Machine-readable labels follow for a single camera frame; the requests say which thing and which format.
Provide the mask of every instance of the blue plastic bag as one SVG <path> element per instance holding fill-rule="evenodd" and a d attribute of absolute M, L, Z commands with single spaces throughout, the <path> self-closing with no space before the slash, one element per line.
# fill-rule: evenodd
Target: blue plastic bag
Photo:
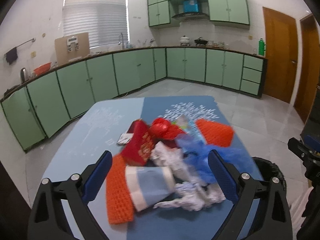
<path fill-rule="evenodd" d="M 217 182 L 208 165 L 208 154 L 211 150 L 216 150 L 225 162 L 233 164 L 240 173 L 252 172 L 254 162 L 245 149 L 206 145 L 187 134 L 178 135 L 175 141 L 188 155 L 184 159 L 185 163 L 194 166 L 199 177 L 208 184 Z"/>

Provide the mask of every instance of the metal screw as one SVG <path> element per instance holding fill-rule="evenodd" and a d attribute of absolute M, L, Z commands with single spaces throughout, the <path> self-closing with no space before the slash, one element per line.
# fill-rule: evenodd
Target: metal screw
<path fill-rule="evenodd" d="M 273 181 L 274 183 L 279 183 L 279 179 L 276 178 L 276 177 L 273 177 L 273 178 L 272 178 L 272 181 Z"/>
<path fill-rule="evenodd" d="M 242 177 L 242 179 L 249 179 L 250 175 L 248 173 L 242 173 L 241 177 Z"/>
<path fill-rule="evenodd" d="M 48 184 L 49 183 L 49 179 L 48 178 L 45 178 L 41 181 L 42 184 Z"/>
<path fill-rule="evenodd" d="M 71 176 L 71 179 L 72 180 L 78 180 L 80 178 L 80 175 L 79 174 L 73 174 L 72 176 Z"/>

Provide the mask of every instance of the drawer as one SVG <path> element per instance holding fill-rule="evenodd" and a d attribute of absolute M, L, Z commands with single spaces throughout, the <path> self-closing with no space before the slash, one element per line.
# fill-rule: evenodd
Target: drawer
<path fill-rule="evenodd" d="M 260 83 L 261 81 L 261 73 L 258 70 L 253 70 L 251 68 L 243 68 L 243 72 L 242 72 L 242 78 L 249 80 L 249 81 L 253 81 L 256 83 Z"/>
<path fill-rule="evenodd" d="M 250 94 L 258 95 L 259 86 L 260 84 L 247 80 L 242 80 L 240 90 Z"/>
<path fill-rule="evenodd" d="M 262 71 L 262 65 L 263 65 L 263 59 L 262 58 L 257 58 L 257 57 L 252 57 L 248 55 L 244 55 L 244 67 L 256 69 L 259 71 Z"/>

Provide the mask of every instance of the blue box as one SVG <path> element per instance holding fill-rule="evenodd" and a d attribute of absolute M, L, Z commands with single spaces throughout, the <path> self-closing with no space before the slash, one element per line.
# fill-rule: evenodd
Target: blue box
<path fill-rule="evenodd" d="M 183 2 L 183 12 L 199 12 L 197 0 L 186 0 Z"/>

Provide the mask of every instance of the faucet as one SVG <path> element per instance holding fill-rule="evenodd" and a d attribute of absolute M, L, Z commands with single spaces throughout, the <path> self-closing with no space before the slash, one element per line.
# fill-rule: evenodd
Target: faucet
<path fill-rule="evenodd" d="M 123 33 L 120 33 L 120 35 L 119 35 L 119 43 L 118 43 L 118 45 L 121 44 L 121 40 L 122 40 L 122 49 L 124 49 Z"/>

